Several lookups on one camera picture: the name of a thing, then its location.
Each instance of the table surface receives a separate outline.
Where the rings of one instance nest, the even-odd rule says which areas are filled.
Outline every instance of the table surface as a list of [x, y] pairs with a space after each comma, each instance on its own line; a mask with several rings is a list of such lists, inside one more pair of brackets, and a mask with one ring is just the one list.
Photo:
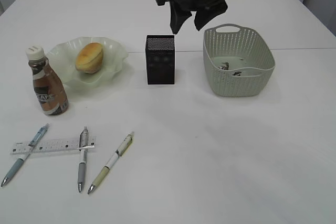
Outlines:
[[[226, 14], [205, 28], [250, 27], [271, 49], [336, 48], [336, 38], [299, 0], [227, 2]], [[15, 42], [20, 51], [33, 42], [50, 50], [80, 36], [105, 36], [128, 52], [143, 52], [146, 35], [171, 34], [169, 22], [168, 3], [158, 7], [155, 0], [17, 0], [0, 19], [0, 41]], [[201, 51], [204, 29], [197, 32], [190, 18], [176, 36], [176, 50]]]
[[14, 162], [12, 144], [45, 123], [45, 140], [87, 125], [97, 137], [87, 191], [135, 137], [90, 196], [77, 192], [78, 153], [32, 155], [0, 190], [2, 223], [336, 222], [336, 49], [273, 50], [275, 71], [250, 98], [216, 96], [202, 52], [176, 53], [173, 86], [148, 86], [144, 53], [130, 54], [111, 82], [66, 88], [69, 110], [55, 117], [42, 114], [25, 56], [13, 51], [0, 71], [0, 175]]

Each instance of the bread roll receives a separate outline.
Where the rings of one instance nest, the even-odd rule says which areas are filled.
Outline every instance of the bread roll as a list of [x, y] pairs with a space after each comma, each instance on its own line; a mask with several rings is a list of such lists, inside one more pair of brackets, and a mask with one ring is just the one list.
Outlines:
[[96, 73], [103, 63], [103, 46], [100, 43], [87, 44], [76, 59], [76, 69], [84, 73]]

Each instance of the white ruler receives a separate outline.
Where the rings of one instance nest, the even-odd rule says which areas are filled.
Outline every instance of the white ruler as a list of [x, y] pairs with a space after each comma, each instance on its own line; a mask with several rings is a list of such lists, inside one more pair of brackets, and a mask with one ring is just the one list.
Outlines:
[[88, 146], [79, 147], [79, 137], [55, 139], [55, 140], [41, 140], [36, 147], [30, 151], [28, 146], [30, 142], [15, 143], [11, 150], [11, 154], [24, 154], [24, 153], [43, 153], [43, 152], [62, 152], [73, 151], [81, 149], [94, 148], [96, 144], [96, 137], [89, 138]]

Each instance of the white bottle cap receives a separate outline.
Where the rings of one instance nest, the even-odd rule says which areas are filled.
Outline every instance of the white bottle cap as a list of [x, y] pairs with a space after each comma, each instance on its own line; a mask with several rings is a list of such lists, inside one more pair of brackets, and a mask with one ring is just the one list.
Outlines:
[[45, 56], [43, 48], [36, 45], [29, 47], [26, 50], [26, 55], [28, 60], [40, 60]]

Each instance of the basket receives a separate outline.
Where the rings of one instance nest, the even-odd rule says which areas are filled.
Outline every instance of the basket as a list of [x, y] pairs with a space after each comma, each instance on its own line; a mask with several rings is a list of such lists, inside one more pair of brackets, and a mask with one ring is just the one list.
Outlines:
[[[237, 32], [217, 32], [236, 27]], [[271, 51], [255, 30], [226, 24], [204, 31], [203, 60], [214, 93], [223, 97], [257, 95], [275, 68]]]

